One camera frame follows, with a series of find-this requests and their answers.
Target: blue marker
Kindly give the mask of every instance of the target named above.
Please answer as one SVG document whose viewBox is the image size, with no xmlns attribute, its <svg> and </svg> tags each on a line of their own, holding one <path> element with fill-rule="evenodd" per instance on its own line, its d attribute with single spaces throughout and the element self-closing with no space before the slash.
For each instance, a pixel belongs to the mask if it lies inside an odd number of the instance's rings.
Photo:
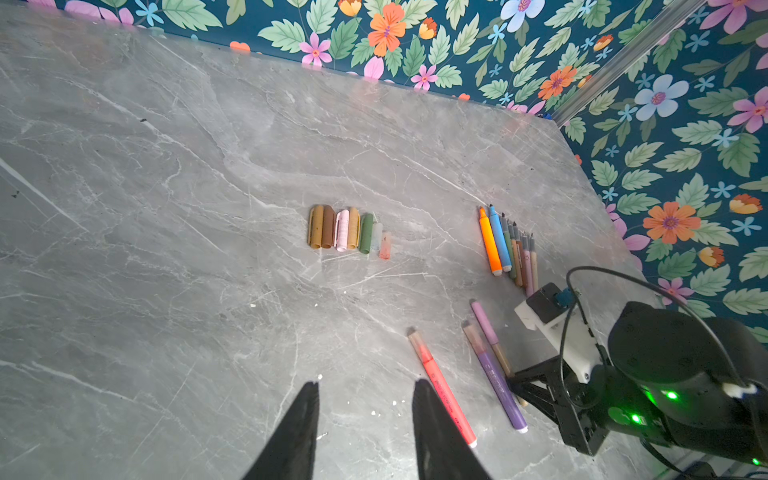
<svg viewBox="0 0 768 480">
<path fill-rule="evenodd" d="M 496 241 L 498 249 L 498 258 L 502 261 L 502 270 L 509 272 L 512 270 L 512 261 L 509 259 L 509 250 L 507 250 L 507 241 L 504 240 L 504 230 L 502 230 L 502 221 L 496 213 L 496 208 L 491 205 L 491 214 L 488 216 L 491 220 L 491 230 L 493 230 L 493 239 Z"/>
</svg>

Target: red marker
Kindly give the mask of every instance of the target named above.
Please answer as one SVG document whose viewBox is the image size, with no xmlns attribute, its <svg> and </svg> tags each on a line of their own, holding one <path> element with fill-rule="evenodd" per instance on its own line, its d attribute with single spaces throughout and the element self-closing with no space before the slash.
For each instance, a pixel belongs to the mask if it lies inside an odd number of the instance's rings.
<svg viewBox="0 0 768 480">
<path fill-rule="evenodd" d="M 445 406 L 445 410 L 453 419 L 453 422 L 458 427 L 458 430 L 462 433 L 464 440 L 471 449 L 477 446 L 478 439 L 475 433 L 472 431 L 472 427 L 467 422 L 467 417 L 464 416 L 461 407 L 456 402 L 456 397 L 453 396 L 453 392 L 448 387 L 448 382 L 445 381 L 445 377 L 442 376 L 440 367 L 437 366 L 437 362 L 432 358 L 432 354 L 427 348 L 427 344 L 424 343 L 424 339 L 419 332 L 414 332 L 408 335 L 408 339 L 411 341 L 413 348 L 416 350 L 416 355 L 424 364 L 424 370 L 427 371 L 429 379 L 432 380 L 432 385 L 435 387 L 437 396 L 442 400 L 442 404 Z"/>
</svg>

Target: small blue flower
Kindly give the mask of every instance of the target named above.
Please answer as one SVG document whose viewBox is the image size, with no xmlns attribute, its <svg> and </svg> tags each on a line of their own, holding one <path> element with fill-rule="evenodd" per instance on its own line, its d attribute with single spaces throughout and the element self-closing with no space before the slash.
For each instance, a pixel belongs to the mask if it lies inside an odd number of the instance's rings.
<svg viewBox="0 0 768 480">
<path fill-rule="evenodd" d="M 710 188 L 710 191 L 715 192 L 715 198 L 720 198 L 720 195 L 724 198 L 730 198 L 728 190 L 733 190 L 734 188 L 736 188 L 736 185 L 728 185 L 726 187 L 724 182 L 717 182 L 717 187 Z"/>
<path fill-rule="evenodd" d="M 614 192 L 614 188 L 611 187 L 608 190 L 603 190 L 603 200 L 608 200 L 609 202 L 614 199 L 614 197 L 618 197 L 619 194 Z"/>
<path fill-rule="evenodd" d="M 698 88 L 701 93 L 704 93 L 704 90 L 707 90 L 708 88 L 712 88 L 715 86 L 714 84 L 715 76 L 712 75 L 709 78 L 699 78 L 699 83 L 694 85 L 694 88 Z"/>
<path fill-rule="evenodd" d="M 763 228 L 760 225 L 752 225 L 752 222 L 755 221 L 755 217 L 747 217 L 744 219 L 743 222 L 739 222 L 738 220 L 732 220 L 731 223 L 737 226 L 737 228 L 734 228 L 733 232 L 744 232 L 744 236 L 748 237 L 749 235 L 752 235 L 752 230 L 755 230 L 756 232 L 758 230 L 762 230 Z"/>
<path fill-rule="evenodd" d="M 654 78 L 656 78 L 656 74 L 646 75 L 642 73 L 640 74 L 640 80 L 635 80 L 634 83 L 637 84 L 638 90 L 642 90 L 643 88 L 650 88 L 650 81 Z"/>
<path fill-rule="evenodd" d="M 582 48 L 590 48 L 592 45 L 594 45 L 594 40 L 597 37 L 598 37 L 597 35 L 595 35 L 594 37 L 586 37 L 584 39 L 584 44 L 581 47 Z"/>
<path fill-rule="evenodd" d="M 712 144 L 713 147 L 719 147 L 720 145 L 723 145 L 723 148 L 730 147 L 730 142 L 739 140 L 738 135 L 731 136 L 731 133 L 733 133 L 732 128 L 726 128 L 722 134 L 715 135 L 715 140 L 717 140 L 715 143 Z"/>
<path fill-rule="evenodd" d="M 696 53 L 696 50 L 698 50 L 699 47 L 706 47 L 710 44 L 709 40 L 704 40 L 706 37 L 710 35 L 710 31 L 707 30 L 701 36 L 697 34 L 692 34 L 690 36 L 690 39 L 693 40 L 691 43 L 688 43 L 685 45 L 685 48 L 690 48 L 690 53 Z"/>
<path fill-rule="evenodd" d="M 160 18 L 159 15 L 155 14 L 157 11 L 157 4 L 155 2 L 152 2 L 149 4 L 149 6 L 144 5 L 141 3 L 141 0 L 136 0 L 136 5 L 139 6 L 139 9 L 136 11 L 136 15 L 140 17 L 147 17 L 147 23 L 149 26 L 154 27 L 154 23 L 165 23 L 165 21 Z"/>
<path fill-rule="evenodd" d="M 507 28 L 507 22 L 502 23 L 501 26 L 493 25 L 493 33 L 488 36 L 488 40 L 492 40 L 491 45 L 496 45 L 498 39 L 504 38 L 505 28 Z"/>
<path fill-rule="evenodd" d="M 632 114 L 637 111 L 637 107 L 632 107 L 627 104 L 624 106 L 624 110 L 619 111 L 619 120 L 632 121 Z"/>
<path fill-rule="evenodd" d="M 597 60 L 605 60 L 608 57 L 608 54 L 611 53 L 614 49 L 613 48 L 603 48 L 600 50 L 600 53 L 597 54 L 596 59 Z"/>
<path fill-rule="evenodd" d="M 694 13 L 690 14 L 690 17 L 688 17 L 688 18 L 690 18 L 690 20 L 688 21 L 688 25 L 690 25 L 690 24 L 692 24 L 694 22 L 696 23 L 696 25 L 699 25 L 707 17 L 707 15 L 710 14 L 709 12 L 705 12 L 704 11 L 706 8 L 707 8 L 707 6 L 705 5 L 705 6 L 701 7 L 701 8 L 699 8 L 698 12 L 694 12 Z"/>
<path fill-rule="evenodd" d="M 592 11 L 592 7 L 598 4 L 598 0 L 587 0 L 579 9 L 578 9 L 578 16 L 579 18 L 589 15 L 589 12 Z"/>
</svg>

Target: marble surface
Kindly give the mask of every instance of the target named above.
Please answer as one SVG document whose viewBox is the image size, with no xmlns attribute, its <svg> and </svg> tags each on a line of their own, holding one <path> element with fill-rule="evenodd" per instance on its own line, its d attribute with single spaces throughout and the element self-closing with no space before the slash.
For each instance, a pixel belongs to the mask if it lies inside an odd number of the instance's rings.
<svg viewBox="0 0 768 480">
<path fill-rule="evenodd" d="M 496 480 L 660 471 L 622 435 L 580 455 L 532 407 L 518 434 L 460 329 L 477 298 L 518 368 L 554 354 L 489 273 L 479 204 L 536 233 L 542 284 L 633 271 L 554 123 L 0 13 L 0 477 L 238 479 L 322 376 L 315 478 L 416 478 L 410 326 Z M 311 250 L 324 203 L 375 212 L 392 259 Z M 597 275 L 578 287 L 601 336 L 650 300 Z"/>
</svg>

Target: floral wallpaper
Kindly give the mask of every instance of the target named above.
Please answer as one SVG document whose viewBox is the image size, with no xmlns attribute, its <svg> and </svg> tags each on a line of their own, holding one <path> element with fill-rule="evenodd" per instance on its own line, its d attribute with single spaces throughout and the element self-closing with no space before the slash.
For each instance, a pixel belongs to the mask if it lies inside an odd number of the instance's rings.
<svg viewBox="0 0 768 480">
<path fill-rule="evenodd" d="M 663 0 L 29 1 L 532 114 L 572 96 L 664 7 Z"/>
<path fill-rule="evenodd" d="M 646 278 L 763 343 L 766 48 L 768 0 L 709 0 L 564 126 Z"/>
</svg>

